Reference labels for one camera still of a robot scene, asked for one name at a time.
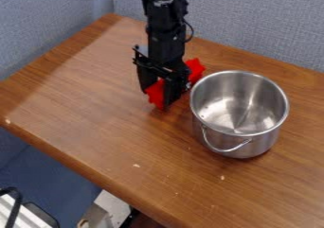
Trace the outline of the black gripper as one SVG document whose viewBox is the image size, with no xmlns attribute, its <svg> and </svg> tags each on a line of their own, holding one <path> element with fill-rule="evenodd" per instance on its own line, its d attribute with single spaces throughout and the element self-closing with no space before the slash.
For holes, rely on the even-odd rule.
<svg viewBox="0 0 324 228">
<path fill-rule="evenodd" d="M 164 79 L 163 106 L 168 107 L 186 91 L 187 78 L 171 76 L 172 72 L 182 72 L 186 39 L 186 26 L 175 25 L 169 28 L 147 26 L 147 44 L 132 47 L 136 74 L 141 91 Z"/>
</svg>

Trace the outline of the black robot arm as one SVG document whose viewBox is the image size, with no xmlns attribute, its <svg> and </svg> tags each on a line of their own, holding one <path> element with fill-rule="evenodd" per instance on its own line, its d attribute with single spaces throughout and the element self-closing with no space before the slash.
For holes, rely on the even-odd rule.
<svg viewBox="0 0 324 228">
<path fill-rule="evenodd" d="M 141 0 L 147 17 L 147 44 L 132 47 L 132 63 L 141 91 L 160 90 L 155 106 L 167 109 L 187 91 L 191 70 L 183 61 L 187 29 L 187 0 Z"/>
</svg>

